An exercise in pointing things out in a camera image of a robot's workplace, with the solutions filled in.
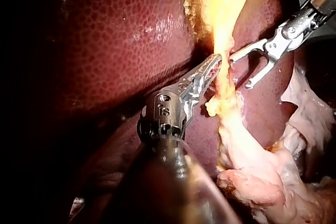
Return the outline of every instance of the robotic instrument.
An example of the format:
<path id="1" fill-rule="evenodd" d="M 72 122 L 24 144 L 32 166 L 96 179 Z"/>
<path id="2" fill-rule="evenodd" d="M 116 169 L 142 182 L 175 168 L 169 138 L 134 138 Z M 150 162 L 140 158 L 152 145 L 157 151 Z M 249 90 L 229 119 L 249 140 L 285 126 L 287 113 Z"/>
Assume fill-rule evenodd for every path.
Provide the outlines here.
<path id="1" fill-rule="evenodd" d="M 272 38 L 231 55 L 234 63 L 258 50 L 268 59 L 245 88 L 252 89 L 285 52 L 300 47 L 335 12 L 336 0 L 307 0 L 277 27 Z M 221 61 L 221 55 L 210 55 L 176 83 L 148 98 L 138 121 L 142 144 L 102 222 L 110 216 L 114 223 L 132 224 L 242 223 L 184 142 L 194 107 L 217 76 Z"/>

